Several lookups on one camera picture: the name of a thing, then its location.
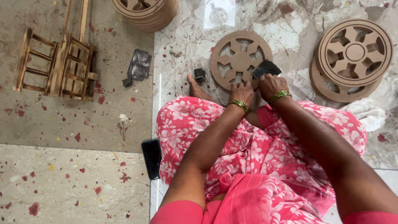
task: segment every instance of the wooden slat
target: wooden slat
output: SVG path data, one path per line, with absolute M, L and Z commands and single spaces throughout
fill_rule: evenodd
M 76 44 L 77 46 L 79 46 L 80 48 L 84 48 L 86 50 L 90 50 L 90 48 L 85 45 L 84 43 L 78 41 L 76 38 L 72 37 L 72 43 Z
M 54 79 L 54 73 L 55 73 L 55 59 L 57 57 L 57 53 L 58 53 L 58 43 L 54 41 L 54 47 L 51 48 L 51 61 L 47 66 L 47 70 L 49 71 L 49 78 L 47 80 L 47 86 L 46 86 L 46 92 L 44 93 L 46 96 L 51 96 L 50 92 L 51 92 L 51 84 L 53 82 Z
M 86 72 L 84 74 L 84 82 L 83 82 L 83 91 L 82 91 L 82 100 L 86 99 L 86 91 L 87 91 L 87 84 L 88 84 L 88 77 L 90 73 L 90 66 L 91 66 L 91 61 L 93 58 L 93 52 L 94 52 L 94 45 L 90 44 L 90 51 L 88 52 L 88 57 L 87 57 L 87 66 L 86 66 Z
M 49 56 L 47 56 L 45 54 L 42 54 L 40 52 L 37 52 L 35 50 L 32 50 L 32 49 L 29 50 L 29 54 L 41 57 L 42 59 L 47 60 L 47 61 L 51 61 L 51 57 L 49 57 Z
M 51 42 L 49 40 L 46 40 L 46 39 L 42 38 L 41 36 L 39 36 L 37 34 L 33 34 L 32 38 L 37 40 L 37 41 L 42 42 L 43 44 L 46 44 L 46 45 L 50 46 L 50 47 L 54 47 L 54 43 L 53 42 Z
M 49 76 L 48 72 L 43 72 L 43 71 L 40 71 L 40 70 L 37 70 L 37 69 L 28 68 L 28 67 L 26 67 L 26 72 L 33 73 L 33 74 L 36 74 L 36 75 L 42 75 L 42 76 L 46 76 L 46 77 Z
M 83 79 L 83 78 L 80 78 L 80 77 L 78 77 L 78 76 L 76 76 L 76 75 L 72 75 L 72 74 L 70 74 L 70 73 L 65 73 L 65 77 L 66 77 L 66 78 L 73 79 L 73 80 L 76 80 L 76 81 L 84 82 L 84 79 Z
M 69 91 L 69 90 L 66 90 L 66 89 L 62 90 L 62 94 L 69 95 L 69 96 L 82 97 L 82 94 L 81 94 L 81 93 L 79 93 L 79 92 L 74 92 L 74 91 Z
M 26 28 L 26 32 L 23 36 L 23 42 L 20 52 L 20 59 L 18 61 L 18 74 L 17 80 L 15 82 L 14 90 L 21 91 L 23 78 L 25 76 L 26 63 L 28 59 L 29 49 L 30 49 L 30 41 L 32 40 L 33 30 L 31 28 Z
M 73 55 L 71 55 L 71 54 L 68 54 L 68 59 L 69 59 L 69 60 L 72 60 L 72 61 L 75 61 L 75 62 L 77 62 L 77 63 L 79 63 L 79 64 L 82 64 L 82 65 L 87 66 L 87 61 L 82 60 L 82 59 L 80 59 L 80 58 L 77 58 L 77 57 L 75 57 L 75 56 L 73 56 Z
M 34 90 L 34 91 L 39 91 L 39 92 L 45 92 L 46 91 L 45 88 L 41 88 L 41 87 L 38 87 L 38 86 L 31 86 L 31 85 L 27 85 L 27 84 L 23 84 L 22 88 L 29 89 L 29 90 Z

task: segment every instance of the forearm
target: forearm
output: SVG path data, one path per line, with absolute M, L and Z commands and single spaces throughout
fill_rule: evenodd
M 226 110 L 192 142 L 180 167 L 191 164 L 206 173 L 220 156 L 229 136 L 244 115 L 241 107 L 235 104 L 228 105 Z

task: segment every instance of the smartphone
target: smartphone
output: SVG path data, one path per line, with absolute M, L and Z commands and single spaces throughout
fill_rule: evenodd
M 159 167 L 162 155 L 160 152 L 160 142 L 158 139 L 149 140 L 141 143 L 142 153 L 144 154 L 144 160 L 146 170 L 150 180 L 160 179 Z

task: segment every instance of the beige marble tile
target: beige marble tile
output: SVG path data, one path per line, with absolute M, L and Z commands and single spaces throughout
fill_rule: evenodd
M 0 162 L 5 222 L 149 222 L 142 154 L 0 145 Z

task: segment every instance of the green bangle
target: green bangle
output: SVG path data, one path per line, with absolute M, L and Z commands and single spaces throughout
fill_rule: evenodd
M 240 101 L 240 100 L 231 100 L 229 103 L 228 103 L 228 105 L 230 105 L 230 104 L 236 104 L 236 105 L 238 105 L 238 106 L 240 106 L 240 107 L 242 107 L 242 109 L 245 111 L 245 114 L 247 114 L 247 112 L 248 112 L 248 106 L 244 103 L 244 102 L 242 102 L 242 101 Z
M 275 95 L 273 95 L 272 97 L 271 97 L 271 100 L 269 101 L 269 105 L 271 106 L 271 104 L 275 101 L 275 100 L 277 100 L 277 99 L 279 99 L 279 98 L 281 98 L 281 97 L 283 97 L 283 96 L 292 96 L 292 94 L 290 94 L 288 91 L 286 91 L 286 90 L 284 90 L 284 91 L 281 91 L 281 92 L 279 92 L 279 93 L 277 93 L 277 94 L 275 94 Z

